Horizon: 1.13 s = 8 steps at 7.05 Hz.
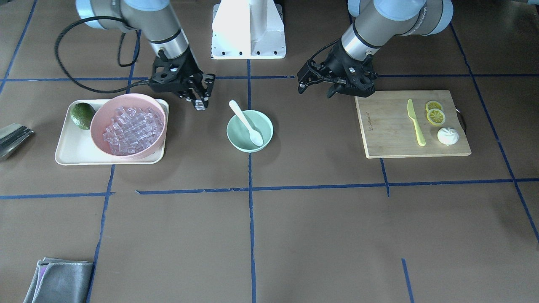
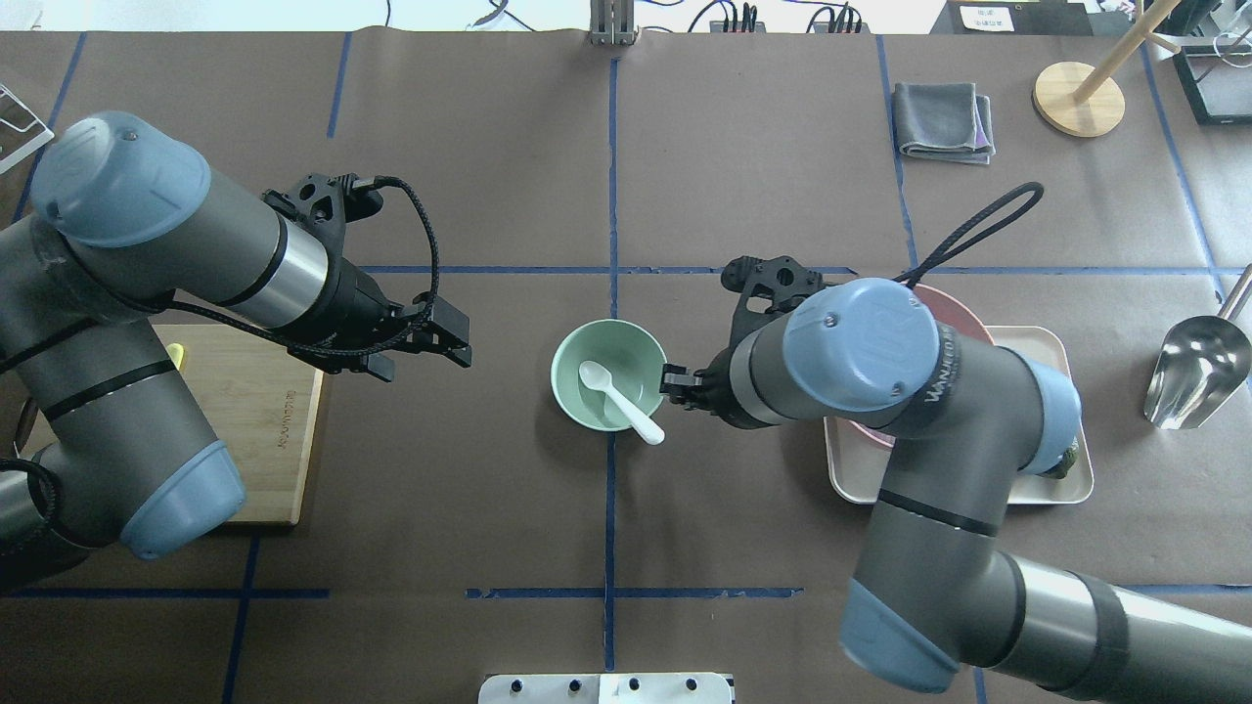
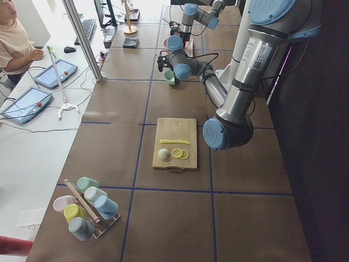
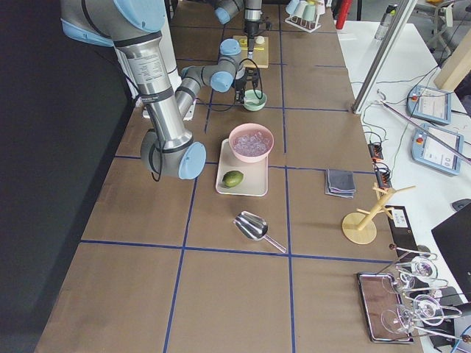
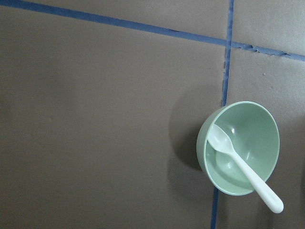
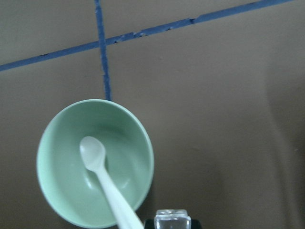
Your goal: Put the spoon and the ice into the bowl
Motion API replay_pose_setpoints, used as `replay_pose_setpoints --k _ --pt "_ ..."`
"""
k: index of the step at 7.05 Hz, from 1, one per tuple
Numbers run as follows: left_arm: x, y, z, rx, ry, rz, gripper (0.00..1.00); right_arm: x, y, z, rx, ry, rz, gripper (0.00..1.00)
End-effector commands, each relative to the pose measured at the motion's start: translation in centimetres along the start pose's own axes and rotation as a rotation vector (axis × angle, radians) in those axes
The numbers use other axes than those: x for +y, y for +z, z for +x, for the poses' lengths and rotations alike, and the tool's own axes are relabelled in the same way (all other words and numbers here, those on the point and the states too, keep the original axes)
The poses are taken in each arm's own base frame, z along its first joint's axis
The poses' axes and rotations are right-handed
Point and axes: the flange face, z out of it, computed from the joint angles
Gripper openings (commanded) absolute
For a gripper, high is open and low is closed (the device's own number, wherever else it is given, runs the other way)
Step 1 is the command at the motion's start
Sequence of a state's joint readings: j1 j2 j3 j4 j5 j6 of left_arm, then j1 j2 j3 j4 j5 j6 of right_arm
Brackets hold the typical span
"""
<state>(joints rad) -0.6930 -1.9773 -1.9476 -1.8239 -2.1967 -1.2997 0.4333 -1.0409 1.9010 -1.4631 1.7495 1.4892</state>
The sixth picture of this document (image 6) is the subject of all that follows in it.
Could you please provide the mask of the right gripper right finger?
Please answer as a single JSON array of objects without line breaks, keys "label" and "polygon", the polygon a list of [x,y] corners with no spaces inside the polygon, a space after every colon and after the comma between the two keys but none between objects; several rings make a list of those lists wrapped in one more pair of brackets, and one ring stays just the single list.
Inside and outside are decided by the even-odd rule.
[{"label": "right gripper right finger", "polygon": [[199,220],[192,219],[191,220],[191,229],[202,229],[202,225]]}]

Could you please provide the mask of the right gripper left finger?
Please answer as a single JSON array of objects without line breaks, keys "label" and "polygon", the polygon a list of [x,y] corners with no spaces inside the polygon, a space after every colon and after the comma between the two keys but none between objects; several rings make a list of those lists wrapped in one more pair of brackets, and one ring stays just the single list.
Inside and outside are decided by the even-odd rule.
[{"label": "right gripper left finger", "polygon": [[144,229],[155,229],[154,219],[146,219],[144,222]]}]

